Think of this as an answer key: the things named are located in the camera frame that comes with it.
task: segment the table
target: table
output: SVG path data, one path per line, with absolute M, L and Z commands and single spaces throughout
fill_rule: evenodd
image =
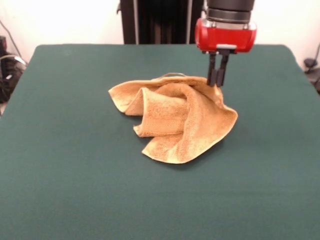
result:
M 238 121 L 187 164 L 142 155 L 108 95 L 207 67 L 194 45 L 37 47 L 0 120 L 0 239 L 319 239 L 320 102 L 287 47 L 230 57 Z

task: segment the crumpled towel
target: crumpled towel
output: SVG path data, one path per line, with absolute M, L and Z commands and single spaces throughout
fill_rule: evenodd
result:
M 139 137 L 154 137 L 143 154 L 183 164 L 222 140 L 238 118 L 224 104 L 221 89 L 206 82 L 198 76 L 165 76 L 127 81 L 108 92 L 120 112 L 143 116 L 133 130 Z

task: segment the yellow towel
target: yellow towel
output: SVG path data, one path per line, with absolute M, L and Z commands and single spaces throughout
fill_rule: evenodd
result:
M 143 116 L 133 129 L 154 137 L 142 153 L 170 164 L 189 162 L 233 128 L 238 114 L 224 105 L 220 88 L 198 76 L 165 76 L 121 83 L 108 92 L 117 109 Z

